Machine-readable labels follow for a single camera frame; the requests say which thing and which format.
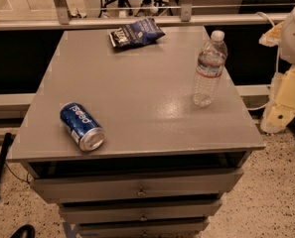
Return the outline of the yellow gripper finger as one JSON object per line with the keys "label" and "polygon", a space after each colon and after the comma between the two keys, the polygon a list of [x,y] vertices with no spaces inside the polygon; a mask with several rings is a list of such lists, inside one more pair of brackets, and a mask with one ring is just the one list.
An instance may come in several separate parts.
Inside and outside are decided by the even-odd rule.
{"label": "yellow gripper finger", "polygon": [[260,128],[263,132],[275,134],[283,131],[295,117],[295,111],[285,106],[267,106],[262,115]]}
{"label": "yellow gripper finger", "polygon": [[267,31],[260,37],[259,43],[266,47],[279,46],[282,27],[283,22],[280,22],[272,27],[269,31]]}

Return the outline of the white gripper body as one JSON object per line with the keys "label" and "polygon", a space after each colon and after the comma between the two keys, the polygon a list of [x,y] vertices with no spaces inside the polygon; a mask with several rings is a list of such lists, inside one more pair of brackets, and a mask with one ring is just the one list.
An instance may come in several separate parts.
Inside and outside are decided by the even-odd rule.
{"label": "white gripper body", "polygon": [[274,108],[277,117],[293,117],[295,115],[295,64],[282,76]]}

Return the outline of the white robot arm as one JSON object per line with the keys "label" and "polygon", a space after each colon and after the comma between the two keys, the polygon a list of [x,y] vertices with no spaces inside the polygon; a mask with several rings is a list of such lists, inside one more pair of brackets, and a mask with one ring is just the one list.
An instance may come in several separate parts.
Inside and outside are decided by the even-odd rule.
{"label": "white robot arm", "polygon": [[295,118],[295,7],[286,19],[261,36],[267,47],[277,46],[279,57],[291,64],[271,80],[269,102],[264,109],[260,128],[266,133],[278,133]]}

